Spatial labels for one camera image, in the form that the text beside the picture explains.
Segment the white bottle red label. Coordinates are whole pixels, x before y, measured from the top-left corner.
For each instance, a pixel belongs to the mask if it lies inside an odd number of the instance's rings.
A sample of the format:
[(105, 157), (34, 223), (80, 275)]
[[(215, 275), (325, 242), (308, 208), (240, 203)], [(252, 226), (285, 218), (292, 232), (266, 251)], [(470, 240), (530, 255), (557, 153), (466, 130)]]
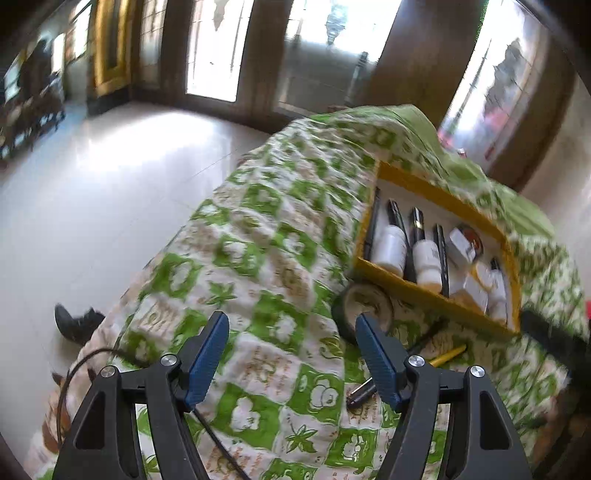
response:
[(438, 247), (432, 240), (422, 240), (413, 246), (416, 283), (435, 294), (442, 290), (441, 264)]

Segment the long black tube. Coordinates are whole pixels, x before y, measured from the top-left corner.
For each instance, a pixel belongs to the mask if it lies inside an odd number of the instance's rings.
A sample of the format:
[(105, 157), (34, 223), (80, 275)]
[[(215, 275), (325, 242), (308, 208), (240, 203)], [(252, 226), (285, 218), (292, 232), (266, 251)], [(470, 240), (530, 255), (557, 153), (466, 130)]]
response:
[(380, 211), (380, 203), (381, 203), (381, 189), (379, 187), (377, 187), (375, 189), (372, 210), (370, 211), (369, 226), (367, 228), (365, 241), (363, 242), (363, 258), (368, 261), (370, 261), (370, 256), (372, 256), (374, 237), (375, 237), (375, 232), (376, 232), (376, 225), (377, 225), (379, 211)]

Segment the short black marker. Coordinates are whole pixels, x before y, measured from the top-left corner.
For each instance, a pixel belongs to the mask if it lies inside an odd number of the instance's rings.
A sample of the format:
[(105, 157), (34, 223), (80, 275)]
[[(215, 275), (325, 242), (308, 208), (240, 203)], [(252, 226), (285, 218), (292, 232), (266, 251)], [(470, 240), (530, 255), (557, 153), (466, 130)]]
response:
[(410, 213), (411, 224), (411, 245), (414, 246), (417, 242), (425, 240), (425, 223), (423, 212), (415, 207)]

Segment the wooden doors with glass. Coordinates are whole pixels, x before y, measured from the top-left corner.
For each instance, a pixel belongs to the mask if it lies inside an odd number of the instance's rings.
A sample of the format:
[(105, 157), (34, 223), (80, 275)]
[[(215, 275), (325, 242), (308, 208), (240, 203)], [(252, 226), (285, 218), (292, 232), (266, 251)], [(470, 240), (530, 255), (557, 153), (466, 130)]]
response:
[(136, 98), (274, 132), (408, 104), (444, 148), (514, 189), (576, 83), (533, 1), (94, 1), (88, 54), (96, 114)]

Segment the large white bottle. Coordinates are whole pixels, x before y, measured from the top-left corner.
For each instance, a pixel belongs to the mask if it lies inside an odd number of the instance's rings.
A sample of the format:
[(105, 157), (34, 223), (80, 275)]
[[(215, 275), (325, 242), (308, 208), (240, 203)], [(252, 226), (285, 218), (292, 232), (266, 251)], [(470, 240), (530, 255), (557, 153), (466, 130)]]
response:
[(489, 291), (488, 316), (493, 320), (505, 323), (508, 318), (508, 313), (504, 276), (499, 269), (493, 269), (491, 275), (493, 283), (492, 288)]

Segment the black marker orange ends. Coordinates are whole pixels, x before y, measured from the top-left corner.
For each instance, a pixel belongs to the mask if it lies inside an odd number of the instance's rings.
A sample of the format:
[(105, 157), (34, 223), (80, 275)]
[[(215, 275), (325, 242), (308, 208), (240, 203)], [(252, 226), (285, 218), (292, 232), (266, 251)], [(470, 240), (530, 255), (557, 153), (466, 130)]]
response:
[(450, 292), (450, 281), (449, 281), (449, 266), (447, 257), (447, 246), (443, 226), (441, 224), (435, 224), (433, 227), (433, 235), (436, 246), (438, 247), (438, 253), (441, 264), (441, 282), (442, 290), (441, 294), (448, 298)]

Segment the yellow taped foam tray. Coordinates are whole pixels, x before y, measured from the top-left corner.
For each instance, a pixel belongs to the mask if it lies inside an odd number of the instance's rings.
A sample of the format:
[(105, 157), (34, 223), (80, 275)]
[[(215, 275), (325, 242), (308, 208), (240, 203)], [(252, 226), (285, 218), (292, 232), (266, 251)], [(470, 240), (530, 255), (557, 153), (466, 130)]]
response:
[(507, 236), (475, 207), (381, 163), (353, 275), (396, 299), (497, 339), (521, 330), (521, 287)]

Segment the black shoe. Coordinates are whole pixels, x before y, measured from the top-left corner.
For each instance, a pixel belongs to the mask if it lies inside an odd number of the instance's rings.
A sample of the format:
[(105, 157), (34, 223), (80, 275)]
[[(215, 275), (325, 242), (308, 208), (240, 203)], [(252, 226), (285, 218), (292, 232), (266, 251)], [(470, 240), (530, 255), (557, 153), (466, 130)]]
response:
[(101, 312), (93, 308), (75, 317), (62, 304), (56, 304), (54, 307), (54, 320), (60, 334), (78, 346), (83, 346), (90, 340), (104, 318)]

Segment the wooden chairs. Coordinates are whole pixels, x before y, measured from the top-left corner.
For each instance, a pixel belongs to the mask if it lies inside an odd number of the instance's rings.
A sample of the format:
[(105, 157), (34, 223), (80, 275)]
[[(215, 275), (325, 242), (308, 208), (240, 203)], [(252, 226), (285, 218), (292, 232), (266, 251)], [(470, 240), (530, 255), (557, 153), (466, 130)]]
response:
[(48, 124), (58, 128), (65, 118), (60, 77), (52, 69), (52, 59), (45, 39), (39, 40), (20, 66), (16, 80), (18, 91), (1, 108), (1, 159), (13, 157), (17, 140), (34, 147), (35, 139)]

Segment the white bottle green label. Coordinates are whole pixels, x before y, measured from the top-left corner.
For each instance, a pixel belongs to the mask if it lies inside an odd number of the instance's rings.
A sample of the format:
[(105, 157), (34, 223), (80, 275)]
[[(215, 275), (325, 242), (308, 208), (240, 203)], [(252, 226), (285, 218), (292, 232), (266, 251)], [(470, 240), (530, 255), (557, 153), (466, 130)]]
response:
[(403, 230), (396, 225), (384, 227), (374, 241), (372, 261), (398, 277), (404, 276), (407, 242)]

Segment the white power adapter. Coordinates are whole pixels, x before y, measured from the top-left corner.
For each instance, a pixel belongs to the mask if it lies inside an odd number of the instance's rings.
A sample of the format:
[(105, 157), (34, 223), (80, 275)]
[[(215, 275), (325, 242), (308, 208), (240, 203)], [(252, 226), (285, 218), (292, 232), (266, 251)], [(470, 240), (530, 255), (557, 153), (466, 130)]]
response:
[(458, 228), (454, 228), (449, 233), (447, 253), (449, 259), (458, 269), (469, 267), (476, 259), (476, 250), (473, 244)]

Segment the black electrical tape roll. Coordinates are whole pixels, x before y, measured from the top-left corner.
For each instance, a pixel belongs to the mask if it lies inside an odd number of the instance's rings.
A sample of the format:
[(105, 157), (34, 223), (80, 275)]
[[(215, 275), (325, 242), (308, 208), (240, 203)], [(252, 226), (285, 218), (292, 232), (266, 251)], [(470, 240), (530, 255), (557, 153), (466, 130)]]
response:
[(484, 245), (477, 230), (465, 223), (460, 224), (458, 226), (458, 230), (463, 234), (463, 236), (473, 247), (475, 257), (480, 258), (484, 254)]

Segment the green patterned quilt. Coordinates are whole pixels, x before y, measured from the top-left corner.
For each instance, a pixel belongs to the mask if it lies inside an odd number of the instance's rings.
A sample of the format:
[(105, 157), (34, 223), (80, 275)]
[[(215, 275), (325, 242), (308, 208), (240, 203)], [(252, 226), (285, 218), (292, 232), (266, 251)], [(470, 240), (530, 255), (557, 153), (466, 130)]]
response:
[(369, 374), (339, 338), (335, 296), (346, 287), (379, 164), (427, 180), (490, 218), (516, 257), (522, 302), (587, 335), (576, 265), (531, 202), (445, 151), (414, 106), (359, 107), (294, 121), (249, 152), (142, 271), (53, 392), (26, 472), (52, 476), (58, 435), (115, 347), (157, 361), (220, 310), (228, 347), (189, 430), (209, 475), (235, 472), (214, 432), (253, 479), (372, 479), (399, 418), (380, 400), (359, 413), (345, 398)]

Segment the white medicine box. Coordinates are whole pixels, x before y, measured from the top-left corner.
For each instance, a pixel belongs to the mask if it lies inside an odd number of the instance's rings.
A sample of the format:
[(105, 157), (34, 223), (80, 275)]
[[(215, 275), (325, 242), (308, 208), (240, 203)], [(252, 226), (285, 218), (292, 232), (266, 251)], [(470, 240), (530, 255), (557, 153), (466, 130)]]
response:
[(485, 314), (488, 306), (488, 292), (470, 274), (453, 284), (450, 299), (480, 314)]

